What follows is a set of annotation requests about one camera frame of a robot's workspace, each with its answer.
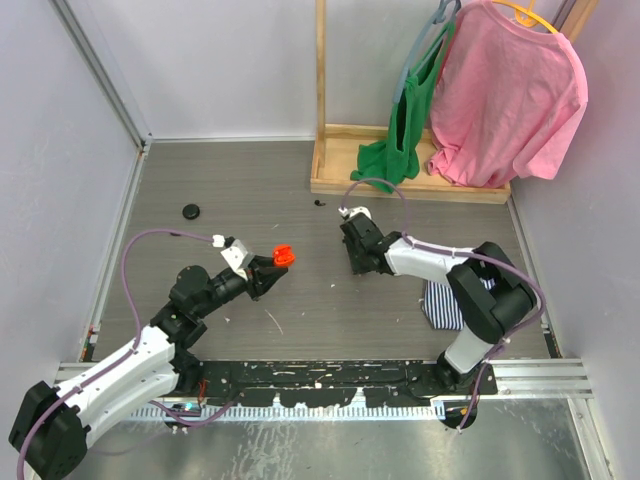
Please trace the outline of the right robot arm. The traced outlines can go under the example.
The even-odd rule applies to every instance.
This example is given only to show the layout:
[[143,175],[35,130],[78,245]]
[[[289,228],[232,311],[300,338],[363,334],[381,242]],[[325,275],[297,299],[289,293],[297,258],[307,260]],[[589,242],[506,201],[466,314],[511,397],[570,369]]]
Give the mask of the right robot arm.
[[435,375],[459,394],[474,370],[538,306],[540,295],[495,243],[453,249],[405,233],[383,234],[365,207],[341,208],[340,225],[354,274],[411,276],[447,287],[461,313],[462,330],[440,354]]

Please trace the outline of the yellow hanger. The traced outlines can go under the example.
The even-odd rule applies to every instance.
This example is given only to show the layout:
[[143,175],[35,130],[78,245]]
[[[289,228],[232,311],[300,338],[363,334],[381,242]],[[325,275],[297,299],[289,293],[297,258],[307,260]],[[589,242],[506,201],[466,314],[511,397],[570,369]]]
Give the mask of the yellow hanger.
[[529,30],[534,30],[535,28],[540,27],[546,33],[559,33],[559,31],[549,21],[545,20],[534,11],[536,3],[535,0],[531,0],[527,5],[520,5],[514,1],[506,0],[493,0],[493,3],[512,9],[514,11],[515,22]]

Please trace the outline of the blue-grey hanger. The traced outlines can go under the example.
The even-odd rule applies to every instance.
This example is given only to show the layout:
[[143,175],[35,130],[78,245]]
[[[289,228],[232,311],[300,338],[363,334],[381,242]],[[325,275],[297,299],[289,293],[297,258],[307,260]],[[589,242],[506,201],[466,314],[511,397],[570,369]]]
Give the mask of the blue-grey hanger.
[[407,58],[402,66],[400,76],[396,82],[396,86],[393,93],[392,102],[398,104],[401,98],[402,90],[405,85],[405,81],[410,74],[411,68],[415,65],[417,57],[421,51],[421,47],[425,38],[427,37],[431,27],[441,23],[454,21],[457,12],[461,9],[462,2],[460,0],[440,0],[438,7],[434,13],[428,18],[418,36],[416,37]]

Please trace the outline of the pink t-shirt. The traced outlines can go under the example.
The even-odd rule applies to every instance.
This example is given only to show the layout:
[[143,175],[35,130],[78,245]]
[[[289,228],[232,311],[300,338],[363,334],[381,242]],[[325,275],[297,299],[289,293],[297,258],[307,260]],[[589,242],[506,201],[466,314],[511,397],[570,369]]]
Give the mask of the pink t-shirt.
[[430,109],[433,175],[466,187],[557,175],[588,104],[584,67],[560,32],[530,30],[492,1],[457,15]]

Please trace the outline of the green tank top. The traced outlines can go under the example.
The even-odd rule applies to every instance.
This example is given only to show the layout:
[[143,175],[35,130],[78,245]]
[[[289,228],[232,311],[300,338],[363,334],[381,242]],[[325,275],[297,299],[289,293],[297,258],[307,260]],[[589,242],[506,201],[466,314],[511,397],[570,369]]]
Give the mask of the green tank top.
[[447,22],[429,50],[409,68],[401,82],[399,100],[392,106],[386,138],[359,147],[357,168],[351,172],[351,180],[372,178],[374,187],[390,193],[394,185],[419,174],[417,146],[426,128],[438,76],[455,31],[456,22]]

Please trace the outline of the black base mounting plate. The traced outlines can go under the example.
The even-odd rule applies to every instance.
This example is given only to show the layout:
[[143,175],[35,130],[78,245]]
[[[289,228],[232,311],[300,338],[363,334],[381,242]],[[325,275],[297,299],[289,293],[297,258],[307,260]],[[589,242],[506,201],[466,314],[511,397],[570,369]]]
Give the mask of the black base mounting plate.
[[358,394],[365,406],[428,406],[444,396],[469,396],[476,374],[446,384],[438,365],[424,360],[205,361],[163,396],[222,406],[345,407]]

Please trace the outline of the orange earbud charging case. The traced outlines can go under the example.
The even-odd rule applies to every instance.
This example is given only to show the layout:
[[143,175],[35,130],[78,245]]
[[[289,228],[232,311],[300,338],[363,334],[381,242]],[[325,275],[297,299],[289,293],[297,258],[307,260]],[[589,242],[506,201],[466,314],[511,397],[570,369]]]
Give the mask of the orange earbud charging case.
[[296,260],[293,248],[288,244],[281,244],[274,247],[272,252],[273,264],[279,268],[288,268]]

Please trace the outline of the blue striped cloth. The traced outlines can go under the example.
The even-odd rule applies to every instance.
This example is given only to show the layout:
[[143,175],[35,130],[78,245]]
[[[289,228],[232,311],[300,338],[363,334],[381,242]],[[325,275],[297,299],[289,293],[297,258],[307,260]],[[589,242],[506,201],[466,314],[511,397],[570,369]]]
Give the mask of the blue striped cloth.
[[434,330],[461,331],[465,321],[450,286],[426,281],[422,310]]

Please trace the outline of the wooden clothes rack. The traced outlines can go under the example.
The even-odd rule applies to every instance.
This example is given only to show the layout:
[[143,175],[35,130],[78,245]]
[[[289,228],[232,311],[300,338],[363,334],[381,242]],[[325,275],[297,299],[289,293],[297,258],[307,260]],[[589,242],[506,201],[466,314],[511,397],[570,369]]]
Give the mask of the wooden clothes rack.
[[[563,1],[554,26],[569,41],[575,42],[599,1]],[[326,1],[315,1],[316,17],[316,89],[317,129],[310,174],[310,189],[316,194],[342,195],[352,185],[351,172],[357,167],[361,144],[386,138],[386,126],[329,124],[326,122]],[[436,151],[431,132],[425,129],[417,146],[420,161],[428,160]],[[408,199],[475,204],[506,204],[511,186],[475,188],[455,186],[445,178],[430,175],[424,166],[414,179],[400,188]],[[382,197],[386,193],[363,183],[354,187],[353,195]]]

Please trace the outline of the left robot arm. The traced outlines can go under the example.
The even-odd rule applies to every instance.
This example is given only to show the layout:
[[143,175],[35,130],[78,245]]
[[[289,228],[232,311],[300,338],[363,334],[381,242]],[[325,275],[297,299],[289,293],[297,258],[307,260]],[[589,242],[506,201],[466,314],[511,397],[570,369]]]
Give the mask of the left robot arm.
[[294,260],[281,252],[256,255],[216,276],[188,266],[178,273],[168,303],[130,342],[58,386],[33,385],[9,434],[19,453],[17,476],[30,467],[42,479],[63,479],[107,430],[139,406],[172,391],[194,393],[201,363],[189,349],[204,334],[205,317],[242,294],[259,299]]

